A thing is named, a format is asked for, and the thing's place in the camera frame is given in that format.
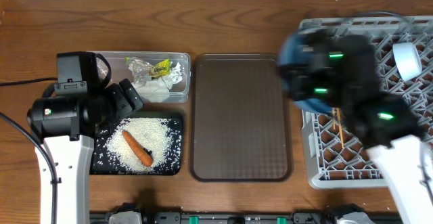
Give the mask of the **orange carrot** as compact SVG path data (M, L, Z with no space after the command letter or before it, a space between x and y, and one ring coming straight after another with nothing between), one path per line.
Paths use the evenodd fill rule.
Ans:
M142 165L150 167L153 164L152 157L143 149L141 144L128 132L123 131L122 136L124 137L126 143L133 151L134 155L139 159Z

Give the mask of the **dark blue plate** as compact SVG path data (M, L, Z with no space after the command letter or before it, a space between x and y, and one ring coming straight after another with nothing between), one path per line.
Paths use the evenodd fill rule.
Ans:
M303 46L301 36L298 30L284 41L278 55L278 65L301 64L306 62L308 55L301 51L301 47ZM300 101L293 99L292 101L299 109L307 112L329 114L332 111L331 107L319 99L304 99Z

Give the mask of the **wooden chopstick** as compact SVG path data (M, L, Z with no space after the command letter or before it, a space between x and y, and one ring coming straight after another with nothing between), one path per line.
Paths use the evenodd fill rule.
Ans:
M336 109L332 108L332 128L336 129Z
M342 121L341 121L341 113L340 113L340 109L336 108L336 116L338 119L338 129L339 129L339 134L340 134L340 143L342 146L342 149L344 149L344 138L343 138L343 131L342 131Z

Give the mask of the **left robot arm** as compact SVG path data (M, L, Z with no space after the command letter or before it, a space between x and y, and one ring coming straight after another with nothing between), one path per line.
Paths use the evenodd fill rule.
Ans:
M58 80L28 111L36 139L42 223L89 223L89 175L95 141L143 107L129 79L99 77L100 53L57 55Z

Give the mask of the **light blue bowl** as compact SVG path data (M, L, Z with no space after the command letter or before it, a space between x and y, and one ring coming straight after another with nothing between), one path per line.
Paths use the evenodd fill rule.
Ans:
M396 43L392 46L396 67L403 81L419 76L422 64L416 46L410 42Z

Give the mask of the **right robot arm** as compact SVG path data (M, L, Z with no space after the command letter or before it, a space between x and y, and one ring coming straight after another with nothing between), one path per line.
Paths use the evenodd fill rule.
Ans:
M333 39L324 29L299 30L281 47L278 73L300 109L342 111L340 123L379 168L404 223L430 223L430 146L404 99L380 89L374 53L363 35Z

